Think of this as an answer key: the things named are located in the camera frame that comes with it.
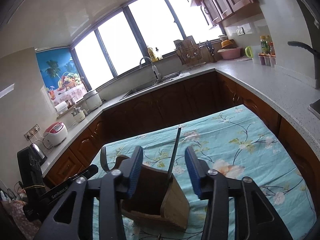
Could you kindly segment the steel fork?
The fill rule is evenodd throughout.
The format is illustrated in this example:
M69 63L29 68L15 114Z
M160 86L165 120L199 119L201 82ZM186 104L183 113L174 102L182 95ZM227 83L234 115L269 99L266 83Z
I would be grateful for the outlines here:
M107 163L107 149L106 146L103 146L100 149L100 166L105 172L109 172L110 169Z

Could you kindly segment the steel chopstick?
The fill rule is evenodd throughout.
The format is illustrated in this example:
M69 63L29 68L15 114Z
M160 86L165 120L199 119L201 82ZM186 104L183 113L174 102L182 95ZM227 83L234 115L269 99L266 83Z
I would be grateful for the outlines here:
M177 152L177 148L178 148L180 135L181 135L181 126L179 126L178 130L177 130L175 143L174 143L174 148L173 148L173 152L172 152L172 155L171 155L170 164L169 164L169 168L168 168L168 172L167 172L167 182L170 181L171 176L172 176L172 170L173 170L173 166L174 166L174 161L175 161L175 157L176 157L176 152Z

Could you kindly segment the wooden utensil holder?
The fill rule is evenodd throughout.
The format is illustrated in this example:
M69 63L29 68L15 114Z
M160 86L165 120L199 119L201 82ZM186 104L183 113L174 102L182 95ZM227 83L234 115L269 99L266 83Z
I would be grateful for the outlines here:
M164 226L185 231L189 202L176 178L167 171L142 165L136 191L121 201L122 214L140 225Z

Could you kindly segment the steel electric kettle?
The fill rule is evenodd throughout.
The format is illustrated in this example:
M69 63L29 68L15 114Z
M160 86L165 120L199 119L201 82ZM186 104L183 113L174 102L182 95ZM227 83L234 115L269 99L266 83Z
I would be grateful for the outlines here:
M31 150L31 154L39 162L39 164L43 165L47 160L47 156L44 154L43 150L41 150L36 143L30 144L29 149Z

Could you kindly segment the white red rice cooker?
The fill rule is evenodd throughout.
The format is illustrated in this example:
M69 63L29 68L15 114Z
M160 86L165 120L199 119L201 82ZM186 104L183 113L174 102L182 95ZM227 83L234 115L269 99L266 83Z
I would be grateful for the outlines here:
M43 144L51 149L63 142L68 135L67 127L63 122L55 122L50 125L43 134Z

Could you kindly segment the teal floral tablecloth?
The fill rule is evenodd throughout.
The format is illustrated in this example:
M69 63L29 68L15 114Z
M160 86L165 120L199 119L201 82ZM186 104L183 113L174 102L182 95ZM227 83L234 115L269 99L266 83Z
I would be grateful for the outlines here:
M184 152L192 147L199 159L228 178L251 177L274 206L293 239L303 239L316 222L310 191L297 166L276 136L245 106L158 131L105 145L113 166L121 155L130 156L136 146L144 150L146 166L167 170L172 150L177 149L173 174L189 205L185 231L154 229L124 218L127 239L200 239L207 202L193 191Z

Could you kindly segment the small white blender appliance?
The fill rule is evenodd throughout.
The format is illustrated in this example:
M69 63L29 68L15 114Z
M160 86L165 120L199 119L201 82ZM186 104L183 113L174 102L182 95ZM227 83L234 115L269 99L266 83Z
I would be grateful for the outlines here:
M71 114L78 123L82 122L88 115L87 111L85 109L81 109L80 107L74 107Z

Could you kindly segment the paper towel roll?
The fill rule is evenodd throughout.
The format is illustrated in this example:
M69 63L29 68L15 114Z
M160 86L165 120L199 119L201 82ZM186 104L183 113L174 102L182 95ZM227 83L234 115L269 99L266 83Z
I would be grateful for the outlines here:
M68 110L68 105L65 101L59 103L58 105L55 106L55 109L57 113L60 115L62 113L65 113Z

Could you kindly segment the sink faucet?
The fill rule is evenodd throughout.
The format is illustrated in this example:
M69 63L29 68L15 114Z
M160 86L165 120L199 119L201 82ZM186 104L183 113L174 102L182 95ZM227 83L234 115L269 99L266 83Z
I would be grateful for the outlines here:
M156 67L156 65L153 63L152 59L150 57L147 57L147 56L144 56L140 59L140 62L139 62L139 68L142 69L142 61L143 60L149 60L150 63L151 63L151 69L152 69L152 72L156 78L157 81L159 81L162 77L161 77L161 74L160 72L158 71L158 68Z

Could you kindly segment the gas stove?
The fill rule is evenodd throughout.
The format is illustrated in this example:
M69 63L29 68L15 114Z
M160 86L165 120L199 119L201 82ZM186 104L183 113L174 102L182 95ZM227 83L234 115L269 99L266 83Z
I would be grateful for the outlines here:
M314 103L311 103L308 106L308 110L314 114L318 119L320 119L320 100L317 100Z

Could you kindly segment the fruit poster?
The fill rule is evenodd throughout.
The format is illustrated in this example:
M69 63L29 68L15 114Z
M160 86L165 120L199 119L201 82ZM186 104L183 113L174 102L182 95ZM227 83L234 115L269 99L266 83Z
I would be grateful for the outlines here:
M83 99L87 89L73 61L70 49L56 48L36 53L47 94L54 106Z

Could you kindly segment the yellow dish soap bottle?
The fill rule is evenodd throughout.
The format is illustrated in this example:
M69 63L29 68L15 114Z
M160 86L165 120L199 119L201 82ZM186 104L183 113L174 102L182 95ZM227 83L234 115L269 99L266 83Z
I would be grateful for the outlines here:
M153 49L151 47L147 47L148 50L148 54L152 60L152 62L156 62L158 61L158 57L156 56L156 54L154 53Z

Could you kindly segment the lower wooden cabinets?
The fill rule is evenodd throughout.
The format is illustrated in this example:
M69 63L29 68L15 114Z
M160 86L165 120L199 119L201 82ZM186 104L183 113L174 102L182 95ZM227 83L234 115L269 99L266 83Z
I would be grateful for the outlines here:
M86 168L107 142L156 131L244 105L274 133L302 173L319 206L319 161L298 131L267 102L238 81L211 72L140 95L84 123L50 168L43 172L48 187L63 182Z

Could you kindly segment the wooden cutting board rack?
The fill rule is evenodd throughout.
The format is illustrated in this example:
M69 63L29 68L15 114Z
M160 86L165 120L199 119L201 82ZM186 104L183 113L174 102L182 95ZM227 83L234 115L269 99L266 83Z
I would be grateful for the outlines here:
M202 52L192 36L174 41L176 54L183 65L193 68L205 64Z

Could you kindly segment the spice jar set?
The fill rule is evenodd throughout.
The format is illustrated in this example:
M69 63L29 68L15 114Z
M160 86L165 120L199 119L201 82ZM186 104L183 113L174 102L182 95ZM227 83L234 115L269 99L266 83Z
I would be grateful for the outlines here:
M259 53L258 57L259 57L260 64L262 66L274 67L276 65L275 55Z

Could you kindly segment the pink basin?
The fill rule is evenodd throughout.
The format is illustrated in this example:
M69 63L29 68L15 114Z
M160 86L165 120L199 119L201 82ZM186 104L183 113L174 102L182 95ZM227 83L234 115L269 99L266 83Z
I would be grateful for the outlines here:
M220 49L217 51L224 60L237 59L241 56L241 47Z

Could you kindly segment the condiment bottle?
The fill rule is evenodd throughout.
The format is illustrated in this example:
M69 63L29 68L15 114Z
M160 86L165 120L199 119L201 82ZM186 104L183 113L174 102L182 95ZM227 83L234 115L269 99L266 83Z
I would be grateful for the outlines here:
M263 54L269 54L270 49L268 45L268 41L266 39L266 36L260 36L260 46L261 46L261 52Z

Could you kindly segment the orange bowl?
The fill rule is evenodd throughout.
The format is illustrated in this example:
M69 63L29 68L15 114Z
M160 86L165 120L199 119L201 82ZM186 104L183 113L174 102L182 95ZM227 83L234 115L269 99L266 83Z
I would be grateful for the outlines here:
M228 46L233 45L233 42L229 39L221 41L221 48L227 48Z

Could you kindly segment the black wok with lid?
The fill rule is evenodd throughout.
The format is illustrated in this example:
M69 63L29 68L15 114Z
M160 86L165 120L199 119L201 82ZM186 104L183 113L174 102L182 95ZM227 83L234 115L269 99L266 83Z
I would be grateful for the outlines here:
M299 63L319 64L319 51L310 45L299 41L288 41L290 56Z

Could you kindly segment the wall power socket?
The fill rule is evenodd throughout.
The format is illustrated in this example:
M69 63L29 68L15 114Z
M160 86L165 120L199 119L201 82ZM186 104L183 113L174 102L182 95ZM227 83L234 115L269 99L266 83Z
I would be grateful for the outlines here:
M36 133L40 131L40 127L36 124L33 128L24 134L25 139L30 140Z

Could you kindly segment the window frame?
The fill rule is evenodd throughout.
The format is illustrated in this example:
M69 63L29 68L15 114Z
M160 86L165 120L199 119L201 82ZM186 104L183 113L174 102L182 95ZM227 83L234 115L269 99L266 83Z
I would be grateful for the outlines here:
M87 89L120 77L151 54L171 55L174 41L192 36L196 43L215 41L224 33L191 0L135 0L114 11L86 34L72 50Z

